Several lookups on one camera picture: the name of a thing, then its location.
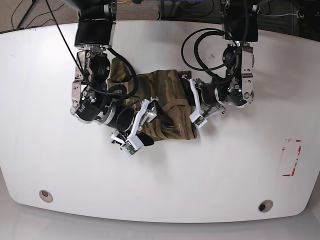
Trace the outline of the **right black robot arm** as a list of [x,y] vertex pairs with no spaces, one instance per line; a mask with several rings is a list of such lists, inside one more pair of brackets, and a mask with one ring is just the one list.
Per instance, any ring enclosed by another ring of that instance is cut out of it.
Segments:
[[142,88],[129,61],[112,47],[117,2],[69,0],[67,4],[78,17],[72,115],[84,123],[112,128],[111,141],[122,148],[138,150],[152,145],[154,137],[144,132],[144,126],[158,123],[172,129],[174,122],[158,97]]

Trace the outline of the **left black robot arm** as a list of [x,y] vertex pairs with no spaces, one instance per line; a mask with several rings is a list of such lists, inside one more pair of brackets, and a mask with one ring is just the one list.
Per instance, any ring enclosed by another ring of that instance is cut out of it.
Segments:
[[[194,111],[189,116],[200,126],[209,117],[222,114],[226,105],[244,108],[252,103],[254,52],[250,45],[258,41],[257,14],[259,3],[253,0],[222,0],[220,2],[222,29],[203,28],[194,43],[193,53],[198,67],[187,64],[195,71],[211,77],[209,83],[199,78],[188,79],[193,94]],[[230,41],[222,54],[222,64],[208,67],[199,54],[200,43],[208,37],[221,36]]]

